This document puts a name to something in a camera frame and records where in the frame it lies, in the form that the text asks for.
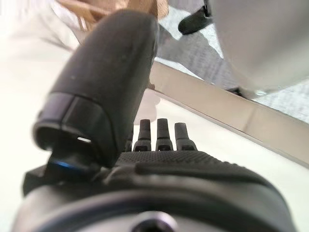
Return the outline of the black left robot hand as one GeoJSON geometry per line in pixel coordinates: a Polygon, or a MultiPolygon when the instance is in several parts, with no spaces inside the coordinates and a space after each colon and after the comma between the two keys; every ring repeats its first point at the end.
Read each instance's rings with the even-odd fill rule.
{"type": "Polygon", "coordinates": [[[262,176],[197,150],[185,123],[133,122],[157,51],[158,24],[118,11],[74,52],[33,126],[48,162],[26,172],[14,232],[294,232],[262,176]]]}

